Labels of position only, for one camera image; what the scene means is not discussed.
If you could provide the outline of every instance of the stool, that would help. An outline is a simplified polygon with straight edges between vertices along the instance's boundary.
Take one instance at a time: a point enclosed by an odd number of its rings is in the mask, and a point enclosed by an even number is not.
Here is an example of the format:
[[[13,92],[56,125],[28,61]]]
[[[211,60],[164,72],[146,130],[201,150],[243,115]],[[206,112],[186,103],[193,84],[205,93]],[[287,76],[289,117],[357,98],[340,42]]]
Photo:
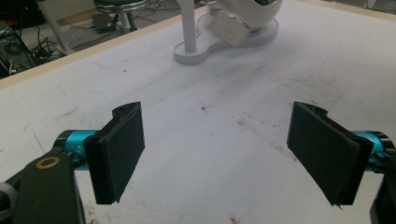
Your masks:
[[[121,16],[122,26],[126,21],[129,22],[130,31],[135,31],[137,28],[134,26],[134,18],[132,11],[140,7],[149,5],[153,0],[93,0],[97,9],[105,13],[116,13],[115,20]]]

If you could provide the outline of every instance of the metal stool leg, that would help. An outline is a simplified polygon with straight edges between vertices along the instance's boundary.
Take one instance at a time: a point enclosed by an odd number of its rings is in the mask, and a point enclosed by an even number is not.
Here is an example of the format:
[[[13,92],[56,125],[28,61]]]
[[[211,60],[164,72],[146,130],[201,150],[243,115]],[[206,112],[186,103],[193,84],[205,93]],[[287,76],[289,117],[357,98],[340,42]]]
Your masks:
[[[53,18],[52,14],[50,13],[46,0],[37,0],[37,4],[40,6],[41,11],[43,12],[44,17],[46,18],[47,23],[50,26],[50,29],[55,34],[58,43],[61,45],[59,52],[62,55],[69,55],[75,53],[74,50],[70,49],[67,41],[64,39],[64,35],[62,34],[61,29],[58,26],[58,23]]]
[[[126,16],[128,17],[128,22],[131,25],[131,28],[129,28],[129,31],[133,32],[137,30],[136,26],[134,26],[134,16],[132,15],[132,12],[127,12]]]

